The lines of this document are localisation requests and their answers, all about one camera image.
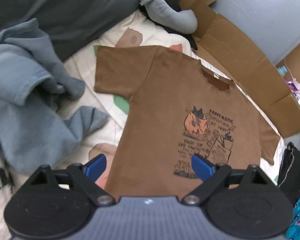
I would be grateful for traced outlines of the brown t-shirt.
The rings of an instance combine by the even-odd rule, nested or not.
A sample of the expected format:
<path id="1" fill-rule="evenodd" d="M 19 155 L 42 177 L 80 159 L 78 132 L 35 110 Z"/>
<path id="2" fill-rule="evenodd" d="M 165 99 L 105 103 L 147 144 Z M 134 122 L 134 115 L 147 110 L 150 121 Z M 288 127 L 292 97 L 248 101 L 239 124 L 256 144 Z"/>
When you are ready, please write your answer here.
<path id="1" fill-rule="evenodd" d="M 94 89 L 129 102 L 105 186 L 115 198 L 183 198 L 201 183 L 194 154 L 237 169 L 274 164 L 280 136 L 256 107 L 232 81 L 179 51 L 100 46 Z"/>

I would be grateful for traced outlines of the white fuzzy spotted blanket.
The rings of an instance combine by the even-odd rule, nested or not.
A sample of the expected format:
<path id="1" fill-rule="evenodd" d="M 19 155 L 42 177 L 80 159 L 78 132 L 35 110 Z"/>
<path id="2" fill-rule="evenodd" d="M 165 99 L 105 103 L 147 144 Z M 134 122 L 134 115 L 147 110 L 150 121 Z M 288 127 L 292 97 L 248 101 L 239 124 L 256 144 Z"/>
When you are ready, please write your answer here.
<path id="1" fill-rule="evenodd" d="M 15 192 L 28 179 L 18 174 L 0 157 L 0 239 L 11 239 L 11 234 L 4 220 L 4 210 Z"/>

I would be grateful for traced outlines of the grey-blue sweatshirt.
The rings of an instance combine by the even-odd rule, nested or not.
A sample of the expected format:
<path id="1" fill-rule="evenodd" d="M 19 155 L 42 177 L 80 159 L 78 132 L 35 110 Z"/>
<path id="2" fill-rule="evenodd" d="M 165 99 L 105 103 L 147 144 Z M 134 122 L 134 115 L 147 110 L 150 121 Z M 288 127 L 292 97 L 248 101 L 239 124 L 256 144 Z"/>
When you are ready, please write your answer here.
<path id="1" fill-rule="evenodd" d="M 59 165 L 107 122 L 91 106 L 67 120 L 57 114 L 61 99 L 78 100 L 84 91 L 36 19 L 0 32 L 0 154 L 14 170 L 29 175 L 40 165 Z"/>

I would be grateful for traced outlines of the white purple refill pouch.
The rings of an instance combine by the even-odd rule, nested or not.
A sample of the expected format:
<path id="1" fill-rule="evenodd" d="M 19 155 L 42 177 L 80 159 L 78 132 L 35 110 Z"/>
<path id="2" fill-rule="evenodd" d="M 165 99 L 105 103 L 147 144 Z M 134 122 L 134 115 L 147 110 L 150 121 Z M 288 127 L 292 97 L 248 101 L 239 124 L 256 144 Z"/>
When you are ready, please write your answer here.
<path id="1" fill-rule="evenodd" d="M 286 84 L 290 88 L 292 94 L 296 98 L 296 100 L 300 100 L 300 83 L 296 81 L 296 79 L 293 80 L 285 80 Z"/>

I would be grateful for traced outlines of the detergent bottle teal cap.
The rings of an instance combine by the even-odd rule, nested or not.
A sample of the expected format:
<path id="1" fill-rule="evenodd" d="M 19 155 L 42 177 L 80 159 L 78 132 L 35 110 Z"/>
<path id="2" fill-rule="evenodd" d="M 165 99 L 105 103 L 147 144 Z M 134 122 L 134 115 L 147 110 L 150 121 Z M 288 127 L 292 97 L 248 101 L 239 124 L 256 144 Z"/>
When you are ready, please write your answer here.
<path id="1" fill-rule="evenodd" d="M 288 69 L 286 68 L 286 66 L 281 66 L 279 68 L 277 68 L 277 71 L 279 72 L 279 74 L 284 77 L 287 72 L 288 72 Z"/>

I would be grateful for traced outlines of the flattened cardboard box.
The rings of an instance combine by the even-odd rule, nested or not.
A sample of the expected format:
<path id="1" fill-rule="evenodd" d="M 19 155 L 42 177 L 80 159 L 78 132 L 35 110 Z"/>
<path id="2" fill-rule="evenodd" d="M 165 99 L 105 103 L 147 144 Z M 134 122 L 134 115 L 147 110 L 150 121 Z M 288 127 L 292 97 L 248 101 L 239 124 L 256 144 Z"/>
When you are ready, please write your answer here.
<path id="1" fill-rule="evenodd" d="M 277 68 L 236 25 L 210 8 L 216 0 L 179 0 L 194 12 L 197 55 L 210 59 L 262 109 L 283 138 L 300 133 L 300 105 Z"/>

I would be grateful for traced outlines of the grey neck pillow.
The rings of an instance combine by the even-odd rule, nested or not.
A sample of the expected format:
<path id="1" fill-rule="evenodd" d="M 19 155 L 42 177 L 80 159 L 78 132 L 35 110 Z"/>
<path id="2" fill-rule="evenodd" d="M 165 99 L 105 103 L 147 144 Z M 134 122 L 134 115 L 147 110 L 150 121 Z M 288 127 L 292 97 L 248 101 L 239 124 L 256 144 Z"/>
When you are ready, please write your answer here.
<path id="1" fill-rule="evenodd" d="M 140 0 L 150 19 L 158 24 L 178 31 L 192 34 L 197 30 L 198 21 L 192 10 L 174 10 L 165 0 Z"/>

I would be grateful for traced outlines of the cream bear print bedsheet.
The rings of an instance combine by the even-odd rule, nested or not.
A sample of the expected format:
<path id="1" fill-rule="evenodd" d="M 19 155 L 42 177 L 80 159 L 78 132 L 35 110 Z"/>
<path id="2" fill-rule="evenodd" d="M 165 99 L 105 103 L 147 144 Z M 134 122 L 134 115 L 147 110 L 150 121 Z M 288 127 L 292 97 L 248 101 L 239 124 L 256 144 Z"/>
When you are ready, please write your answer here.
<path id="1" fill-rule="evenodd" d="M 275 177 L 283 140 L 251 99 L 188 40 L 135 11 L 65 63 L 85 94 L 60 110 L 65 118 L 90 105 L 108 122 L 67 157 L 86 163 L 100 153 L 107 168 L 96 181 L 122 196 L 183 198 L 201 184 L 191 166 L 200 154 L 214 164 L 263 165 Z"/>

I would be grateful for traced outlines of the dark grey pillow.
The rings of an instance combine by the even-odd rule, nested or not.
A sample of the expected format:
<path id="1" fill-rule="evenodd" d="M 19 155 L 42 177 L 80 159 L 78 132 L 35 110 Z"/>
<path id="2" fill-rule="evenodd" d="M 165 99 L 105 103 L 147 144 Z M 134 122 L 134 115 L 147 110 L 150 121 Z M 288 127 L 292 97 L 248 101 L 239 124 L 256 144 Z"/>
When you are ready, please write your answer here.
<path id="1" fill-rule="evenodd" d="M 61 60 L 137 10 L 139 0 L 0 0 L 0 31 L 36 18 Z"/>

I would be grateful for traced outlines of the grey plastic-wrapped mattress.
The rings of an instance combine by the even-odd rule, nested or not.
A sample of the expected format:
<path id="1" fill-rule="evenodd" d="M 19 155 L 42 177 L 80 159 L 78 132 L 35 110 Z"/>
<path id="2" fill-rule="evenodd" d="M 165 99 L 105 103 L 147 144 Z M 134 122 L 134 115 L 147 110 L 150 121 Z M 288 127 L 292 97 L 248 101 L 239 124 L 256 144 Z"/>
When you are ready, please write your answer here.
<path id="1" fill-rule="evenodd" d="M 300 0 L 216 0 L 212 9 L 278 64 L 300 43 Z"/>

